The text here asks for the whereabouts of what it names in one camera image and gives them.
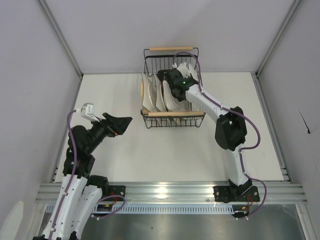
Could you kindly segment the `white rectangular plate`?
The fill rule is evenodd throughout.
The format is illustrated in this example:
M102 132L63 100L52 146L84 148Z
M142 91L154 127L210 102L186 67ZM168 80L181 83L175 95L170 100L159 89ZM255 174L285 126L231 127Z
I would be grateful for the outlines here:
M162 86L163 86L164 103L169 112L189 111L189 105L185 100L183 100L182 102L179 102L172 96L171 89L166 80L162 82Z

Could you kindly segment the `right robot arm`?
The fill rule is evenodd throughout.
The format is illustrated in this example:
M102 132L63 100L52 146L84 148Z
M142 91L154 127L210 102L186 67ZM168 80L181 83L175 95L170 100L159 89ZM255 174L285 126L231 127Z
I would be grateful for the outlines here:
M243 110L228 108L207 93L200 80L189 70L186 73L173 68L163 75L171 95L178 101L186 100L202 109L215 122L214 139L226 151L230 165L229 186L219 191L219 200L224 203L240 201L252 187L253 179L245 169L244 147L248 133Z

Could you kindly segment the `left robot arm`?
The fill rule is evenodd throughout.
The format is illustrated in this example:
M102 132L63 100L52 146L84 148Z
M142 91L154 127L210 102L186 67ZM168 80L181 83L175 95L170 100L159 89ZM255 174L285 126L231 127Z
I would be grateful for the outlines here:
M68 127L68 148L58 198L46 227L40 235L34 236L35 240L81 239L94 206L111 198L108 178L91 174L95 163L93 152L105 138L123 135L133 119L106 112L96 117L91 111L77 109L67 115L68 122L74 113L81 114L92 127Z

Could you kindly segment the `black square dish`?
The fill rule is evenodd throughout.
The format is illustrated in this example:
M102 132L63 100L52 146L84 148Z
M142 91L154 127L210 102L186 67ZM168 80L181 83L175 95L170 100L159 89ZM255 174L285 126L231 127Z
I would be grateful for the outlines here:
M163 82L165 80L165 74L167 72L168 72L168 69L162 69L157 72L156 76L160 82Z

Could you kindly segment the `white square plate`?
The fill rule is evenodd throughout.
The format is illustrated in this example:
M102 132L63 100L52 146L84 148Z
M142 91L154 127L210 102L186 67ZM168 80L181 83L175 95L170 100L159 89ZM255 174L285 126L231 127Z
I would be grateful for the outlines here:
M153 112L153 106L149 95L149 85L153 84L150 79L142 72L141 77L144 83L144 98L142 102L142 109L146 112Z
M156 85L156 102L155 102L155 107L158 109L159 112L166 112L166 106L164 103L163 95L162 95L162 90L161 90L161 82L159 78L154 75L154 80L155 80L155 85Z

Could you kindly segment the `white square plate far left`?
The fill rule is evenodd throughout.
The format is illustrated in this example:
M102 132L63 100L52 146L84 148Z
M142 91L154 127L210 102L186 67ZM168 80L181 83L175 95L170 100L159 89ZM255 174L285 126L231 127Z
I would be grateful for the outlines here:
M144 83L144 98L142 102L142 109L146 112L153 112L153 106L149 95L149 85L153 84L150 79L142 72L141 77Z

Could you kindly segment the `wooden plate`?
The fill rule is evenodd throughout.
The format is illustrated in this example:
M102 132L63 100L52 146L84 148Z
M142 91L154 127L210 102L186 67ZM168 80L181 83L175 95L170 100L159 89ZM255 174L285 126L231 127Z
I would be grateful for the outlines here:
M143 82L143 79L141 79L141 81L140 81L140 98L141 98L141 102L143 103L143 101L144 101L144 82Z

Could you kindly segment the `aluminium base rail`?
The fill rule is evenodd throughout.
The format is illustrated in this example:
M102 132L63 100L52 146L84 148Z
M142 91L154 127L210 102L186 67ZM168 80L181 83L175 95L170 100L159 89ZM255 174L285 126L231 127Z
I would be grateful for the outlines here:
M226 182L111 182L111 186L125 186L129 203L140 204L204 204L214 201L214 187ZM266 183L266 204L306 204L301 184L288 181Z

